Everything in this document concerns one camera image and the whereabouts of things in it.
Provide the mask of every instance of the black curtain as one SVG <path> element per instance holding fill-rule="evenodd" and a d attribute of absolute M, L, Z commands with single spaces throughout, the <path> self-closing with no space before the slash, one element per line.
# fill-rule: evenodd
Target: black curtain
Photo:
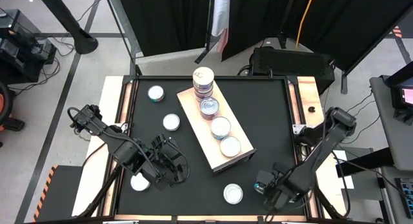
<path fill-rule="evenodd" d="M 145 56 L 205 47 L 209 0 L 121 0 Z"/>
<path fill-rule="evenodd" d="M 242 8 L 232 9 L 231 5 L 228 44 L 223 60 L 278 33 L 288 0 L 267 0 L 266 6 L 265 0 L 260 1 L 260 5 L 249 5 L 247 0 L 231 0 L 231 3 L 241 3 L 238 6 Z M 287 37 L 296 39 L 307 3 L 308 0 L 294 1 L 283 29 Z M 301 30 L 300 43 L 314 52 L 332 56 L 337 67 L 349 73 L 408 13 L 412 5 L 413 0 L 312 0 Z M 271 10 L 272 13 L 254 11 L 252 15 L 239 18 L 238 13 L 246 12 L 246 7 L 250 10 Z M 248 39 L 236 39 L 240 32 Z"/>

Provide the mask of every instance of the orange cord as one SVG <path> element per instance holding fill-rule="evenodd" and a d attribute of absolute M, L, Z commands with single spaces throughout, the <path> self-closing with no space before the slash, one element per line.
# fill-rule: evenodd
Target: orange cord
<path fill-rule="evenodd" d="M 305 16 L 307 15 L 307 11 L 308 11 L 308 9 L 310 8 L 311 1 L 312 1 L 312 0 L 308 0 L 307 7 L 305 8 L 305 11 L 304 11 L 303 17 L 301 18 L 301 22 L 299 23 L 298 35 L 297 35 L 297 41 L 296 41 L 296 48 L 298 48 L 298 43 L 299 43 L 299 35 L 301 34 L 301 27 L 303 27 L 304 19 L 305 19 Z"/>

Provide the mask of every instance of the orange and black striped tape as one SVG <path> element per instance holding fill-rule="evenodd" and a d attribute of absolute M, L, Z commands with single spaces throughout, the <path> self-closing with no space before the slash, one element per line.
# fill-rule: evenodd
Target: orange and black striped tape
<path fill-rule="evenodd" d="M 41 193 L 40 200 L 39 200 L 39 203 L 37 204 L 36 210 L 35 210 L 35 212 L 34 212 L 32 222 L 36 222 L 37 218 L 39 217 L 39 213 L 40 213 L 41 207 L 43 206 L 43 202 L 45 202 L 46 193 L 47 193 L 47 191 L 48 191 L 48 189 L 49 189 L 50 182 L 52 181 L 52 177 L 53 177 L 53 175 L 54 175 L 54 172 L 56 171 L 56 168 L 57 168 L 57 165 L 54 165 L 54 166 L 50 169 L 50 171 L 49 171 L 49 176 L 47 177 L 46 185 L 45 185 L 45 187 L 43 188 L 43 191 L 42 191 L 42 193 Z"/>
<path fill-rule="evenodd" d="M 393 28 L 393 34 L 396 36 L 396 37 L 402 37 L 402 34 L 401 34 L 401 30 L 400 30 L 400 28 L 398 27 L 398 26 L 395 26 L 394 28 Z"/>

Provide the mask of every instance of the can lid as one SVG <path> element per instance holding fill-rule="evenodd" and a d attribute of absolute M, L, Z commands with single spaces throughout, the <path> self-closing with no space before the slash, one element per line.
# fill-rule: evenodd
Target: can lid
<path fill-rule="evenodd" d="M 163 88 L 159 85 L 154 85 L 149 88 L 148 96 L 151 100 L 157 101 L 163 97 Z"/>
<path fill-rule="evenodd" d="M 236 205 L 243 199 L 243 190 L 237 184 L 229 184 L 224 189 L 224 198 L 231 205 Z"/>
<path fill-rule="evenodd" d="M 163 118 L 163 126 L 167 131 L 175 131 L 179 128 L 179 117 L 176 114 L 168 114 Z"/>
<path fill-rule="evenodd" d="M 227 136 L 231 131 L 231 123 L 225 117 L 216 117 L 211 123 L 211 132 L 217 136 Z"/>
<path fill-rule="evenodd" d="M 224 156 L 232 158 L 237 156 L 241 151 L 241 143 L 236 137 L 226 137 L 222 139 L 220 149 Z"/>
<path fill-rule="evenodd" d="M 199 104 L 199 109 L 205 115 L 216 114 L 219 110 L 219 103 L 215 98 L 207 97 L 202 99 L 201 103 Z"/>
<path fill-rule="evenodd" d="M 144 191 L 149 185 L 150 182 L 143 177 L 142 173 L 138 173 L 130 178 L 130 186 L 136 191 Z"/>
<path fill-rule="evenodd" d="M 192 79 L 198 85 L 209 85 L 214 80 L 214 71 L 211 68 L 206 66 L 201 66 L 194 70 L 192 74 Z"/>

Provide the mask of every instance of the electronic device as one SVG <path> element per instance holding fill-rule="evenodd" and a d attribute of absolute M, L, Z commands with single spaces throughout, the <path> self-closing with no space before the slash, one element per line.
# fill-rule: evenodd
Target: electronic device
<path fill-rule="evenodd" d="M 343 219 L 316 186 L 316 170 L 341 141 L 356 129 L 356 118 L 340 108 L 330 108 L 325 120 L 315 128 L 304 127 L 296 136 L 298 146 L 313 148 L 305 160 L 294 168 L 274 163 L 273 172 L 261 170 L 254 188 L 264 195 L 264 206 L 277 212 L 291 202 L 304 198 L 310 190 L 332 218 Z"/>
<path fill-rule="evenodd" d="M 0 78 L 8 85 L 37 82 L 56 47 L 19 10 L 0 11 Z"/>
<path fill-rule="evenodd" d="M 250 76 L 266 76 L 268 70 L 279 76 L 314 76 L 319 94 L 335 80 L 336 65 L 330 56 L 310 52 L 255 48 L 250 58 Z"/>
<path fill-rule="evenodd" d="M 396 186 L 401 191 L 405 193 L 410 199 L 407 199 L 405 196 L 400 194 L 401 203 L 403 204 L 403 208 L 405 209 L 406 215 L 408 218 L 413 218 L 413 179 L 410 178 L 394 178 L 396 181 Z"/>
<path fill-rule="evenodd" d="M 71 111 L 76 111 L 77 114 L 73 116 Z M 188 161 L 171 137 L 166 138 L 161 134 L 155 137 L 151 146 L 145 145 L 138 138 L 124 134 L 121 127 L 103 123 L 97 105 L 86 105 L 81 110 L 69 108 L 68 115 L 73 121 L 70 127 L 77 133 L 86 130 L 102 139 L 107 145 L 109 154 L 117 162 L 117 167 L 105 181 L 102 189 L 79 217 L 93 214 L 112 182 L 120 175 L 122 168 L 131 171 L 134 175 L 138 172 L 142 173 L 145 179 L 158 189 L 183 183 L 188 179 L 190 175 Z"/>
<path fill-rule="evenodd" d="M 406 125 L 413 124 L 413 62 L 398 70 L 392 76 L 381 76 L 390 88 L 394 119 Z"/>

